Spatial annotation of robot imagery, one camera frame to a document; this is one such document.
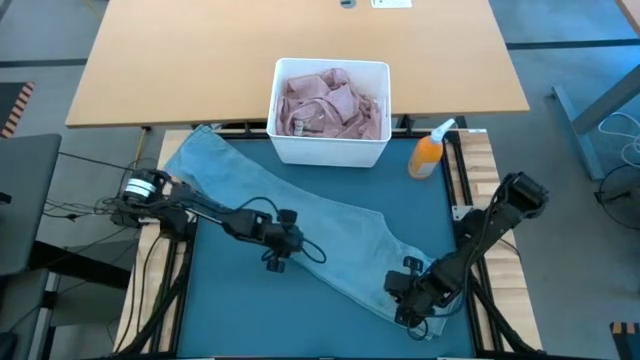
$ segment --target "white plastic container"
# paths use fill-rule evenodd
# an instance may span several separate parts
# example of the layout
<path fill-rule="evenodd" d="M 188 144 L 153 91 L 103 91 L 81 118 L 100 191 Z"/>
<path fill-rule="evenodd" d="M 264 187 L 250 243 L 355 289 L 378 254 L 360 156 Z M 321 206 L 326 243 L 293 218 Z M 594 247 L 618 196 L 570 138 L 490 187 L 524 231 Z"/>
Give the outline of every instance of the white plastic container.
<path fill-rule="evenodd" d="M 276 133 L 276 106 L 286 82 L 294 77 L 344 69 L 356 92 L 376 100 L 382 115 L 380 140 L 328 139 L 282 136 Z M 391 139 L 391 80 L 389 65 L 374 61 L 290 59 L 276 63 L 267 118 L 267 134 L 287 164 L 372 167 Z"/>

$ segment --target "white spray nozzle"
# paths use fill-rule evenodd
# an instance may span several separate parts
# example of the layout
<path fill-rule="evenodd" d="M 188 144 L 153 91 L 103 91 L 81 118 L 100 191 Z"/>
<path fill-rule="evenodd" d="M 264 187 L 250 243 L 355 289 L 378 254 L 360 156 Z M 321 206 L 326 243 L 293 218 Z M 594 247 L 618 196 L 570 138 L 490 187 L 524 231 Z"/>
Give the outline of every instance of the white spray nozzle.
<path fill-rule="evenodd" d="M 451 126 L 453 126 L 453 124 L 455 123 L 456 123 L 455 120 L 449 119 L 444 124 L 438 126 L 435 130 L 431 132 L 431 141 L 434 143 L 441 143 L 442 139 L 444 138 L 444 134 L 446 134 L 447 131 L 449 131 L 449 129 L 451 128 Z"/>

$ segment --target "teal work surface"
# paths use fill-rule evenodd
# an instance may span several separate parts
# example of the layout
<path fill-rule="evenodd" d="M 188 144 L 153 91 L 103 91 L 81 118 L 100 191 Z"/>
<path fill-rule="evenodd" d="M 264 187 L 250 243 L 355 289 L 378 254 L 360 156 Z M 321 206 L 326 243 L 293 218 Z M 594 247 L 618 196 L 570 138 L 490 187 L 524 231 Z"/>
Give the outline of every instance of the teal work surface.
<path fill-rule="evenodd" d="M 269 141 L 230 144 L 295 186 L 383 213 L 396 238 L 429 256 L 455 249 L 442 169 L 423 181 L 407 173 L 416 140 L 389 142 L 370 169 L 286 165 Z M 263 252 L 262 247 L 232 239 L 215 224 L 199 222 L 179 357 L 473 354 L 466 309 L 449 319 L 441 336 L 418 342 L 406 329 L 361 307 L 291 260 L 284 274 L 266 271 L 260 261 Z"/>

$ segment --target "pink cloth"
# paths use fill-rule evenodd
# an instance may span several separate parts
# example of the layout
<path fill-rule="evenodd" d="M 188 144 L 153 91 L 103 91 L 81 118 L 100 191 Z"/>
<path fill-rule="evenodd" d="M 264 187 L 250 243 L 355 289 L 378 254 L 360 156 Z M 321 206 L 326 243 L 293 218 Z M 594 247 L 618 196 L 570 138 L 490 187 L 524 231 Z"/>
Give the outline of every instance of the pink cloth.
<path fill-rule="evenodd" d="M 278 135 L 380 140 L 380 123 L 378 104 L 342 69 L 290 79 L 278 99 Z"/>

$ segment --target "orange spray bottle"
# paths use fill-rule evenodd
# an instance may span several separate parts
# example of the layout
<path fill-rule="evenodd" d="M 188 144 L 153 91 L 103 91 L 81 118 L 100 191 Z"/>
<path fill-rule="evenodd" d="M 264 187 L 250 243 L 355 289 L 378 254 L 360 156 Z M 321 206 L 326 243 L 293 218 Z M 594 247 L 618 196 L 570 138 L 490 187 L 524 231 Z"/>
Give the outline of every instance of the orange spray bottle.
<path fill-rule="evenodd" d="M 418 141 L 409 160 L 409 175 L 412 178 L 421 180 L 431 175 L 440 158 L 442 158 L 444 151 L 442 139 L 455 123 L 455 120 L 449 119 L 433 130 L 430 136 L 425 136 Z"/>

